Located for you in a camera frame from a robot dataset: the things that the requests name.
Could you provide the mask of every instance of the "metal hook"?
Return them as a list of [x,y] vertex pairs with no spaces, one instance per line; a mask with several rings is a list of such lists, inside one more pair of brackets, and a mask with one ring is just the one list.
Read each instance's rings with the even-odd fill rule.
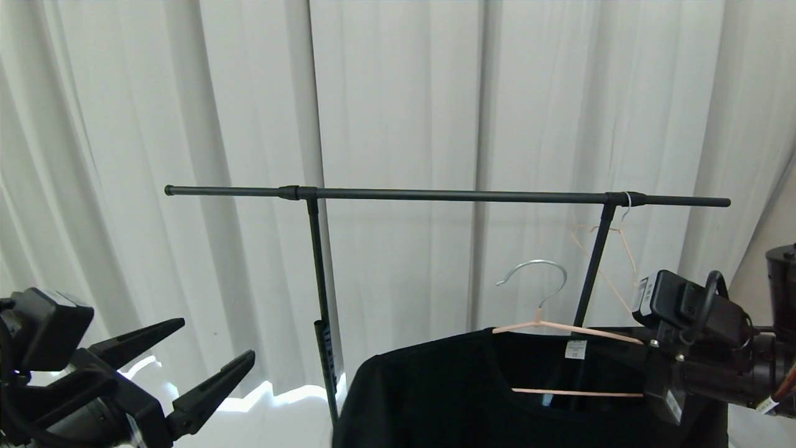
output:
[[627,216],[628,213],[630,213],[630,208],[633,207],[633,199],[630,197],[630,193],[625,191],[625,195],[627,195],[627,210],[625,210],[625,213],[622,215],[622,219],[619,220],[620,226],[622,225],[623,222],[625,222],[625,217]]
[[505,277],[503,277],[503,280],[497,281],[495,283],[495,285],[496,286],[503,285],[504,283],[509,281],[509,279],[511,278],[512,275],[514,275],[515,272],[517,272],[518,270],[526,267],[527,265],[539,265],[539,264],[555,266],[556,268],[558,268],[559,271],[561,271],[561,274],[563,275],[563,278],[561,279],[561,285],[558,287],[558,289],[556,289],[552,293],[548,294],[539,303],[539,309],[541,309],[544,306],[544,303],[545,303],[545,301],[547,301],[547,299],[549,299],[550,297],[555,296],[564,287],[564,285],[567,284],[567,270],[562,265],[559,265],[555,261],[550,261],[550,260],[531,260],[531,261],[526,261],[525,263],[520,263],[519,265],[514,266],[514,269],[511,269],[509,271],[509,273],[507,273],[505,275]]

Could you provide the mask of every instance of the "garment rack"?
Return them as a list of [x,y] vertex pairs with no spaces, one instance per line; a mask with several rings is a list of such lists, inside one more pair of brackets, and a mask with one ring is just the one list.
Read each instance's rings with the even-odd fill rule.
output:
[[318,307],[321,319],[314,322],[315,339],[323,369],[323,382],[329,413],[334,425],[338,420],[337,374],[334,369],[334,351],[329,320],[329,301],[326,296],[326,271],[323,266],[321,227],[318,220],[319,199],[374,199],[390,201],[458,201],[458,202],[530,202],[556,204],[602,204],[603,213],[597,229],[594,248],[591,251],[583,290],[580,292],[574,325],[583,326],[591,299],[591,291],[597,278],[597,269],[603,258],[608,231],[618,206],[710,206],[728,207],[728,198],[701,198],[693,196],[656,196],[634,191],[611,191],[607,193],[553,193],[526,191],[445,191],[445,190],[385,190],[362,188],[318,188],[290,185],[278,188],[250,187],[176,187],[167,185],[168,196],[256,196],[282,198],[290,201],[306,201],[310,217],[310,236],[315,263],[315,279],[318,283]]

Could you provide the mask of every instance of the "white curtain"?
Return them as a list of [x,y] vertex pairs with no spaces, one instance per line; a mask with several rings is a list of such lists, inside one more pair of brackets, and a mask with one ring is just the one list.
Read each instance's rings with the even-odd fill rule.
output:
[[[302,203],[177,185],[641,191],[638,276],[737,269],[796,130],[792,2],[4,2],[0,289],[69,291],[87,342],[183,316],[181,390],[257,351],[244,392],[322,384]],[[570,322],[599,206],[330,200],[338,366],[529,320]],[[618,210],[615,226],[624,209]],[[593,233],[576,231],[591,250]],[[626,301],[611,232],[604,273]],[[587,324],[633,324],[598,278]]]

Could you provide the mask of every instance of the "curtain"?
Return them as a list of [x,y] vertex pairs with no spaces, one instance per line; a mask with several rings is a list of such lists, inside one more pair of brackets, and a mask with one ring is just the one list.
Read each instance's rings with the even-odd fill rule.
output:
[[[0,289],[95,307],[86,344],[166,318],[185,390],[253,348],[241,393],[322,384],[306,209],[163,186],[641,191],[589,325],[634,280],[732,279],[790,156],[789,2],[5,2]],[[599,206],[330,200],[338,368],[545,306],[571,322]]]

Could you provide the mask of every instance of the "black t-shirt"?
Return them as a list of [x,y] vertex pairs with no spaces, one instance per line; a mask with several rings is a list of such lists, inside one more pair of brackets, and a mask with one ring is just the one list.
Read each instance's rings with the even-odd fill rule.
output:
[[695,395],[675,426],[644,399],[578,397],[573,406],[572,397],[511,390],[561,389],[552,378],[585,363],[580,390],[642,391],[643,374],[588,348],[585,360],[562,360],[568,339],[488,328],[374,356],[357,372],[332,446],[727,447],[727,405]]

